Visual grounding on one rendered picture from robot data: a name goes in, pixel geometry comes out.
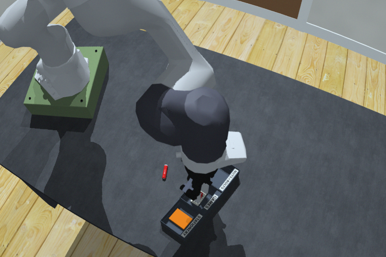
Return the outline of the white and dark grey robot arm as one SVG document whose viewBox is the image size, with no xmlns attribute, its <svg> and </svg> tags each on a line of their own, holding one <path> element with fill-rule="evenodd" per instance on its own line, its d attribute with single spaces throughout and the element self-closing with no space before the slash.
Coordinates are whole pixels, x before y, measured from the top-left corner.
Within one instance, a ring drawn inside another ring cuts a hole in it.
<svg viewBox="0 0 386 257">
<path fill-rule="evenodd" d="M 229 132 L 230 112 L 211 65 L 197 51 L 161 0 L 17 0 L 0 17 L 0 40 L 37 51 L 35 79 L 54 100 L 81 92 L 89 59 L 67 29 L 50 24 L 68 8 L 98 37 L 146 30 L 168 57 L 166 70 L 136 102 L 140 127 L 158 142 L 180 145 L 176 158 L 206 174 L 247 159 L 239 132 Z"/>
</svg>

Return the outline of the dark grey three-compartment bin rack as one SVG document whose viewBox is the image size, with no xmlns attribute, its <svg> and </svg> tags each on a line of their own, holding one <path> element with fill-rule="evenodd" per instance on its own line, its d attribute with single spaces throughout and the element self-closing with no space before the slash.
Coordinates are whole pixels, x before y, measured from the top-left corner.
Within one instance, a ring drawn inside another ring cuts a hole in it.
<svg viewBox="0 0 386 257">
<path fill-rule="evenodd" d="M 193 204 L 191 199 L 183 193 L 160 220 L 161 224 L 186 241 L 236 180 L 239 172 L 240 169 L 233 165 L 219 168 L 214 177 L 210 178 L 213 183 L 209 186 L 207 195 L 198 206 Z M 169 219 L 176 209 L 180 209 L 193 219 L 184 230 Z"/>
</svg>

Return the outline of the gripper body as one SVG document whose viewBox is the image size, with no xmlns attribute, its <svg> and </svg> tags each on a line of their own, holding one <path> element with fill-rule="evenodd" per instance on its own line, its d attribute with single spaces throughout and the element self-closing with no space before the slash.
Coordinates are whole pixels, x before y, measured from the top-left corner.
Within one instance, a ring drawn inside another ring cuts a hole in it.
<svg viewBox="0 0 386 257">
<path fill-rule="evenodd" d="M 207 178 L 212 177 L 218 170 L 218 169 L 216 169 L 215 171 L 212 171 L 212 172 L 209 172 L 206 174 L 201 174 L 201 173 L 194 173 L 194 172 L 190 171 L 186 166 L 185 166 L 185 169 L 188 173 L 187 180 L 189 181 L 190 178 L 193 179 L 192 184 L 199 183 L 201 179 L 207 179 Z"/>
</svg>

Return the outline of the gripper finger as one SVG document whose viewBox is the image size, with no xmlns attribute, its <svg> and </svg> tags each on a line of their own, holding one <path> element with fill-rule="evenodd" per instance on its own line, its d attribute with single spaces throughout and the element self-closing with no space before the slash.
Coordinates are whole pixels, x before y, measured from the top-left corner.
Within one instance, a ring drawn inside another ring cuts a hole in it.
<svg viewBox="0 0 386 257">
<path fill-rule="evenodd" d="M 205 182 L 205 179 L 201 179 L 200 182 L 196 184 L 192 184 L 192 180 L 193 179 L 190 178 L 187 183 L 180 186 L 180 189 L 188 198 L 199 204 L 201 200 L 201 186 Z"/>
<path fill-rule="evenodd" d="M 205 194 L 208 193 L 209 186 L 211 186 L 213 182 L 210 180 L 210 178 L 205 179 L 205 182 L 201 186 L 201 191 Z"/>
</svg>

